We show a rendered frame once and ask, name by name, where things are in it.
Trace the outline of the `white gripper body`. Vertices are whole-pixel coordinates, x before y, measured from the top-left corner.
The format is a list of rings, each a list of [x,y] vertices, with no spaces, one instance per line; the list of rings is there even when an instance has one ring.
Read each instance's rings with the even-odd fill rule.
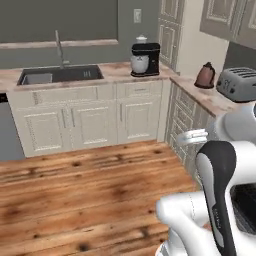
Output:
[[[179,134],[176,138],[180,146],[189,144],[205,143],[207,141],[208,133],[205,129],[195,129]]]

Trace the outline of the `grey dishwasher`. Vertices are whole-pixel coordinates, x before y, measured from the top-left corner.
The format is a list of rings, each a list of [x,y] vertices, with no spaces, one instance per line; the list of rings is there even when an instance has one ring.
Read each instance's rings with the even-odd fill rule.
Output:
[[[0,93],[0,161],[24,159],[7,95]]]

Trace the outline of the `cream drawer cabinet run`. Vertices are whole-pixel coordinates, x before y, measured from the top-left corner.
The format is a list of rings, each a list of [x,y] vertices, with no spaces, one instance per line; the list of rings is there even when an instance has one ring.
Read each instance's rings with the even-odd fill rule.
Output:
[[[195,166],[195,156],[201,144],[179,146],[177,136],[186,131],[205,128],[213,120],[214,118],[184,90],[174,83],[171,84],[165,141],[198,186],[201,186],[201,180]]]

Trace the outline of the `cream cupboard door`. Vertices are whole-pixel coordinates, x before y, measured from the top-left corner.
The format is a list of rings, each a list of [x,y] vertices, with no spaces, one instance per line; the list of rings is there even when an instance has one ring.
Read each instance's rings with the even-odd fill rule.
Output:
[[[14,114],[18,134],[26,157],[68,151],[71,148],[68,122],[63,127],[64,107],[35,107]]]
[[[160,116],[159,97],[122,99],[117,103],[118,142],[126,144],[157,138]],[[120,122],[123,103],[123,122]]]
[[[76,127],[71,128],[75,149],[96,148],[117,142],[116,103],[114,101],[78,103],[74,109]]]

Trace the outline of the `brown kettle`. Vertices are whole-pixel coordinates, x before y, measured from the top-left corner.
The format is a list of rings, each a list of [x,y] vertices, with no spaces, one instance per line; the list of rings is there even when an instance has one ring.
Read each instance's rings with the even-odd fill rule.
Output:
[[[210,62],[203,65],[199,71],[194,85],[201,89],[212,89],[214,87],[215,69]]]

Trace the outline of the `grey toaster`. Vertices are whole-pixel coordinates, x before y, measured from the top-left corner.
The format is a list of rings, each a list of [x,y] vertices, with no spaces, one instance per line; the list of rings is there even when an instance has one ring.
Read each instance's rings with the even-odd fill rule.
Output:
[[[256,70],[248,67],[224,69],[217,81],[216,90],[236,103],[256,100]]]

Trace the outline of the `cream drawer front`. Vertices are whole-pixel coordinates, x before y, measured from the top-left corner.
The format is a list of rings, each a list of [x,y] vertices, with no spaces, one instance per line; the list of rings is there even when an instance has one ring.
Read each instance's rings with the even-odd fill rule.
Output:
[[[117,98],[132,98],[142,96],[160,95],[161,81],[146,81],[136,83],[121,83],[117,85]]]

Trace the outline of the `black and white stand mixer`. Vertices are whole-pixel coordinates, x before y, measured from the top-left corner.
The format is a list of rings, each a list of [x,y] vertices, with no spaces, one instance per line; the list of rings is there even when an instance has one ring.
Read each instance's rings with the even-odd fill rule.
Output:
[[[148,42],[139,35],[131,48],[131,75],[133,77],[158,76],[160,44]]]

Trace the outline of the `tall cream cupboard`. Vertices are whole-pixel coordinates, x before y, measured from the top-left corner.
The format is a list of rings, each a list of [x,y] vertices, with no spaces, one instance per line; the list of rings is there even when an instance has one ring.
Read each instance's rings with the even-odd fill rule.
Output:
[[[185,0],[160,0],[158,42],[160,60],[176,69]]]

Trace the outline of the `cream panel under sink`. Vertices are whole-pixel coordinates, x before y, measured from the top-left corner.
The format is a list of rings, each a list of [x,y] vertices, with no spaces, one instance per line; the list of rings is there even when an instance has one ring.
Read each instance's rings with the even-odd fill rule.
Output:
[[[32,95],[36,105],[79,100],[111,100],[115,98],[115,88],[113,85],[99,85],[74,89],[48,89],[35,91]]]

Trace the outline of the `dark steel sink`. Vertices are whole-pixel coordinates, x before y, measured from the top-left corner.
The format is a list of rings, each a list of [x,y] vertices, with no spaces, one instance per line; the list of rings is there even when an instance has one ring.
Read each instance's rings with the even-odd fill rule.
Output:
[[[23,69],[18,86],[70,81],[99,80],[104,76],[98,65]]]

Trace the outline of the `steel tap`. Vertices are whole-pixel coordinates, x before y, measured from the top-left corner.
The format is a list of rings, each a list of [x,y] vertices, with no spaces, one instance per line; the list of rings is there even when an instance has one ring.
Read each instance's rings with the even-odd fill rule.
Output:
[[[70,64],[70,62],[64,59],[64,53],[63,53],[58,30],[55,30],[55,39],[56,39],[58,56],[60,58],[60,68],[64,69]]]

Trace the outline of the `window with wooden sill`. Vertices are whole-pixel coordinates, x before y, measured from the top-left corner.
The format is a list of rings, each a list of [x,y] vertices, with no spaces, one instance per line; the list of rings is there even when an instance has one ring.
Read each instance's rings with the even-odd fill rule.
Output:
[[[113,40],[118,0],[0,0],[0,49],[25,43]]]

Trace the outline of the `cream wall cupboards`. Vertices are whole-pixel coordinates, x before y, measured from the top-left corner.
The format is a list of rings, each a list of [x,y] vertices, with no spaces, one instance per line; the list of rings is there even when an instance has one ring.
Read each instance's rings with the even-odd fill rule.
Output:
[[[200,31],[256,50],[256,0],[204,0]]]

